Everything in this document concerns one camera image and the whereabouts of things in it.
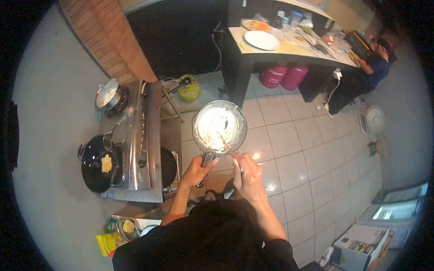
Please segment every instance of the yellow package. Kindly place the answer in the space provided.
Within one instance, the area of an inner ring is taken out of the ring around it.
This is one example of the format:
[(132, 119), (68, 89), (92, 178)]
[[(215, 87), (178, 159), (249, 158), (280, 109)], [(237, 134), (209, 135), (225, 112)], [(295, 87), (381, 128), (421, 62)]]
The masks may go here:
[(96, 240), (104, 257), (116, 249), (115, 238), (111, 234), (97, 235)]

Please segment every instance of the pink gas cylinder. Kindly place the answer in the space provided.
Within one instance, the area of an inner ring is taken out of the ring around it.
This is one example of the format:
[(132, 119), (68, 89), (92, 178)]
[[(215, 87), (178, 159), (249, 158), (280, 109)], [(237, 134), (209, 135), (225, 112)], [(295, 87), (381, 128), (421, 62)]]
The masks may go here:
[(267, 88), (277, 88), (283, 79), (288, 67), (285, 62), (279, 62), (276, 66), (265, 70), (261, 76), (261, 83)]
[(306, 73), (307, 67), (305, 66), (288, 69), (280, 85), (286, 90), (294, 91), (300, 85), (301, 81), (303, 81)]

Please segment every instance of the gas stove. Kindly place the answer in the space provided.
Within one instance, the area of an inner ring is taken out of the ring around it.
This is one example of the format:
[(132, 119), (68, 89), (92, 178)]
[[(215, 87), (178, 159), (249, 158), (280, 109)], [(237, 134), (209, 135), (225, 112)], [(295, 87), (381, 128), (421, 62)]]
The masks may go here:
[[(161, 130), (164, 121), (160, 120), (162, 85), (161, 82), (148, 83), (142, 89), (141, 82), (123, 86), (120, 105), (102, 114), (99, 134), (112, 131), (126, 114), (112, 137), (118, 157), (121, 155), (122, 173), (118, 174), (115, 185), (101, 194), (102, 198), (163, 202), (160, 153), (161, 133), (164, 132)], [(180, 138), (180, 133), (170, 137), (170, 150), (177, 149), (173, 146), (177, 137)]]

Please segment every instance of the black frying pan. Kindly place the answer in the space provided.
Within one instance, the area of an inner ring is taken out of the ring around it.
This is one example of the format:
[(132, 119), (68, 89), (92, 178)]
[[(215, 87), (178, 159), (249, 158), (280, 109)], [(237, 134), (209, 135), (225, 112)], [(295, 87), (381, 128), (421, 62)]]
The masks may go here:
[(172, 184), (176, 177), (178, 167), (176, 166), (175, 157), (172, 152), (166, 148), (161, 148), (161, 178), (163, 180), (163, 188)]
[[(110, 152), (104, 147), (102, 138), (103, 135), (93, 137), (87, 144), (81, 144), (77, 152), (82, 162), (84, 183), (95, 193), (102, 193), (110, 188), (119, 167), (113, 141), (110, 142), (113, 150)], [(112, 169), (108, 173), (103, 173), (101, 159), (107, 154), (112, 159)]]

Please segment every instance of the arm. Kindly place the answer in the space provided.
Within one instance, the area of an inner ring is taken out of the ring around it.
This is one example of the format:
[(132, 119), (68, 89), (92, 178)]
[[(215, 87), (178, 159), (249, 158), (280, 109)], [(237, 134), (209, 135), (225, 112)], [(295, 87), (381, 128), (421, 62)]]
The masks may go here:
[(201, 167), (202, 156), (195, 156), (188, 166), (185, 173), (182, 175), (181, 180), (176, 189), (175, 198), (172, 206), (163, 218), (160, 225), (165, 226), (175, 221), (176, 219), (185, 217), (185, 210), (187, 208), (188, 195), (190, 189), (201, 182), (205, 176), (212, 171), (217, 164), (217, 159), (209, 162), (205, 167)]
[(369, 66), (368, 64), (366, 64), (366, 61), (361, 59), (358, 55), (354, 55), (354, 58), (356, 60), (356, 62), (358, 63), (358, 65), (360, 66), (360, 68), (365, 71), (367, 74), (371, 75), (374, 73), (374, 71), (372, 70), (371, 66)]
[(286, 239), (285, 232), (271, 209), (262, 185), (262, 168), (255, 164), (249, 154), (231, 153), (233, 160), (233, 185), (255, 209), (259, 227), (266, 239)]

